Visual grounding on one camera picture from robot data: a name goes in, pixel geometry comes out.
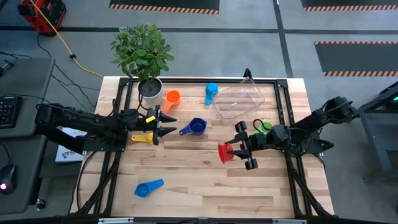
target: white pot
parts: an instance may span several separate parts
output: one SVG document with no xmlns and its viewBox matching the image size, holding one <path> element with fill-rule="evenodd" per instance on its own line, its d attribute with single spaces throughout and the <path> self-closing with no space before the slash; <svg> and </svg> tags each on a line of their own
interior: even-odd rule
<svg viewBox="0 0 398 224">
<path fill-rule="evenodd" d="M 160 91 L 158 92 L 158 94 L 156 94 L 155 96 L 152 97 L 146 97 L 146 96 L 142 96 L 143 101 L 145 101 L 147 103 L 147 107 L 148 108 L 155 108 L 156 105 L 162 105 L 162 101 L 163 101 L 163 83 L 160 79 L 155 78 L 156 80 L 158 80 L 161 84 L 161 88 Z M 137 85 L 137 95 L 138 95 L 138 87 L 140 85 L 141 82 L 138 83 Z"/>
</svg>

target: computer mouse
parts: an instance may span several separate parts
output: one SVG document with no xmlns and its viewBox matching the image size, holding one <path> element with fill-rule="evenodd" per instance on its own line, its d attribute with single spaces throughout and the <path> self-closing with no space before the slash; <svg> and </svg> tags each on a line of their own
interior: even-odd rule
<svg viewBox="0 0 398 224">
<path fill-rule="evenodd" d="M 0 192 L 4 195 L 11 194 L 17 188 L 17 167 L 6 165 L 0 170 Z"/>
</svg>

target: yellow cable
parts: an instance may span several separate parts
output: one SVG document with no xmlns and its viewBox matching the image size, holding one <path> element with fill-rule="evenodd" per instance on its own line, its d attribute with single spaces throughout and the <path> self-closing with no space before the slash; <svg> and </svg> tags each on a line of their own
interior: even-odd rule
<svg viewBox="0 0 398 224">
<path fill-rule="evenodd" d="M 39 11 L 39 13 L 40 13 L 40 14 L 43 16 L 43 18 L 46 20 L 46 22 L 48 22 L 48 24 L 50 24 L 51 28 L 55 31 L 55 33 L 56 33 L 56 34 L 58 35 L 58 37 L 61 39 L 62 43 L 63 43 L 64 46 L 67 48 L 67 50 L 69 51 L 69 53 L 70 53 L 71 55 L 73 55 L 73 53 L 72 53 L 72 51 L 69 49 L 67 43 L 65 43 L 65 41 L 63 40 L 63 38 L 61 37 L 61 35 L 58 33 L 58 31 L 56 30 L 56 28 L 51 24 L 51 22 L 46 18 L 46 16 L 43 14 L 43 12 L 36 6 L 36 4 L 35 4 L 32 0 L 29 0 L 29 1 L 30 1 L 30 2 L 33 4 L 33 6 Z M 73 58 L 73 60 L 74 60 L 74 61 L 76 62 L 76 64 L 77 64 L 81 69 L 83 69 L 84 71 L 90 72 L 90 73 L 92 73 L 92 74 L 94 74 L 94 75 L 97 75 L 97 76 L 99 76 L 99 77 L 101 77 L 101 78 L 104 78 L 103 75 L 100 75 L 100 74 L 98 74 L 98 73 L 96 73 L 96 72 L 93 72 L 93 71 L 88 70 L 88 69 L 84 68 L 83 66 L 81 66 L 75 57 Z"/>
</svg>

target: potted plant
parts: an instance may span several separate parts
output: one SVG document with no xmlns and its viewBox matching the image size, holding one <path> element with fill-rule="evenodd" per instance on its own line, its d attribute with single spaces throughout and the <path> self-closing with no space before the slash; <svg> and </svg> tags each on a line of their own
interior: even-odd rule
<svg viewBox="0 0 398 224">
<path fill-rule="evenodd" d="M 137 90 L 148 106 L 160 105 L 163 100 L 163 84 L 159 78 L 161 70 L 169 70 L 166 60 L 173 61 L 168 52 L 171 46 L 165 44 L 162 33 L 156 25 L 139 24 L 135 27 L 119 29 L 116 40 L 111 42 L 117 63 L 122 72 L 137 77 Z"/>
</svg>

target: concrete floor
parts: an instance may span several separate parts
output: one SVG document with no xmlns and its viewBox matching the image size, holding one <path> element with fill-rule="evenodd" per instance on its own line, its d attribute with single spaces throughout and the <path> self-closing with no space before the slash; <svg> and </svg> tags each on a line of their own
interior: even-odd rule
<svg viewBox="0 0 398 224">
<path fill-rule="evenodd" d="M 18 2 L 9 0 L 0 12 L 0 26 L 28 26 L 17 14 Z M 109 0 L 65 0 L 68 12 L 63 27 L 112 28 L 154 22 L 161 28 L 179 28 L 175 32 L 164 33 L 176 60 L 170 63 L 170 72 L 163 75 L 241 77 L 244 69 L 249 67 L 255 77 L 283 78 L 286 77 L 285 63 L 273 2 L 277 1 L 221 0 L 219 15 L 198 15 L 108 9 Z M 397 31 L 398 25 L 393 21 L 398 19 L 398 11 L 305 12 L 300 0 L 279 0 L 279 4 L 284 29 L 312 33 L 286 34 L 284 47 L 289 53 L 293 76 L 305 79 L 313 110 L 335 96 L 345 96 L 358 107 L 398 81 L 392 77 L 324 77 L 313 45 L 314 41 L 321 40 L 398 41 L 398 32 L 383 35 L 387 31 Z M 183 28 L 198 29 L 187 31 Z M 317 34 L 321 30 L 329 33 L 336 30 L 365 31 L 361 35 Z M 380 32 L 369 35 L 372 34 L 370 30 Z M 61 35 L 86 68 L 103 75 L 122 75 L 110 63 L 113 58 L 109 51 L 109 43 L 114 38 L 112 32 L 62 32 Z M 2 30 L 0 51 L 46 57 L 46 53 L 38 48 L 36 37 L 37 34 L 31 31 Z M 101 80 L 80 70 L 56 37 L 41 37 L 40 42 L 77 84 L 100 87 Z M 53 74 L 67 81 L 56 69 Z M 87 109 L 94 110 L 77 88 L 71 86 L 70 90 Z M 98 92 L 87 90 L 86 93 L 91 101 L 96 101 Z M 54 80 L 47 99 L 81 108 Z M 331 124 L 323 130 L 322 138 L 335 143 L 335 147 L 325 153 L 326 176 L 335 213 L 343 218 L 398 223 L 395 211 L 398 205 L 397 182 L 362 181 L 363 175 L 377 170 L 378 166 L 360 120 L 339 126 Z M 75 180 L 76 177 L 48 180 L 49 191 L 44 196 L 48 203 L 46 209 L 36 212 L 30 207 L 23 214 L 0 216 L 0 220 L 67 214 Z"/>
</svg>

